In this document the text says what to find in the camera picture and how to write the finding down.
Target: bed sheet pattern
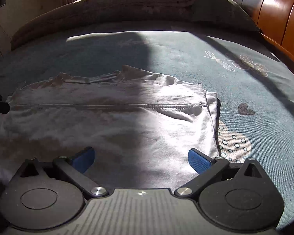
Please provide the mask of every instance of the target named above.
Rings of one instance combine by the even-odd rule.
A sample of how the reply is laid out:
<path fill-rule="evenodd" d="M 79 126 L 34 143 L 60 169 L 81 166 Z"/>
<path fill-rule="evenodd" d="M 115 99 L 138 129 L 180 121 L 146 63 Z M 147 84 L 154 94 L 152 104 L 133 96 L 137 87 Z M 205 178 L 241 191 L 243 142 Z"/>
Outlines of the bed sheet pattern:
<path fill-rule="evenodd" d="M 294 220 L 294 75 L 255 40 L 182 28 L 50 36 L 0 64 L 0 90 L 59 72 L 94 77 L 123 64 L 217 92 L 220 155 L 237 163 L 257 158 L 285 202 L 278 228 Z"/>

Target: metal screw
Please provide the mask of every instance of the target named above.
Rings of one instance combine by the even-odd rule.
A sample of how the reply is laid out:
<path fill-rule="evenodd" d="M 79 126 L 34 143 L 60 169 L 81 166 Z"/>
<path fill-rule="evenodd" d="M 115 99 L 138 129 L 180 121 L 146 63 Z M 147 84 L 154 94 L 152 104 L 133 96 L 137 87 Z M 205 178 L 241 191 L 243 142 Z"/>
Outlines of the metal screw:
<path fill-rule="evenodd" d="M 140 192 L 138 192 L 137 194 L 140 195 L 140 196 L 144 196 L 144 195 L 146 195 L 147 193 L 146 193 L 145 191 L 140 191 Z"/>
<path fill-rule="evenodd" d="M 177 193 L 180 195 L 189 195 L 192 192 L 193 191 L 188 187 L 181 187 L 181 188 L 177 189 Z"/>
<path fill-rule="evenodd" d="M 107 190 L 101 186 L 96 186 L 90 191 L 93 195 L 103 195 L 107 192 Z"/>

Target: folded shirt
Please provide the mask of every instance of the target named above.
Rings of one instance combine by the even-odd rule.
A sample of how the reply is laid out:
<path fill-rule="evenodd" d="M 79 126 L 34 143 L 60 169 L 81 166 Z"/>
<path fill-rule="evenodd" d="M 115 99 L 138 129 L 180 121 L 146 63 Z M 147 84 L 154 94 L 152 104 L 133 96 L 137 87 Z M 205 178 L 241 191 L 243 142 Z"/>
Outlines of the folded shirt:
<path fill-rule="evenodd" d="M 124 65 L 99 77 L 61 73 L 8 97 L 0 114 L 0 180 L 25 159 L 52 161 L 87 146 L 96 160 L 85 173 L 101 186 L 171 188 L 197 176 L 187 155 L 214 158 L 217 94 L 159 73 Z"/>

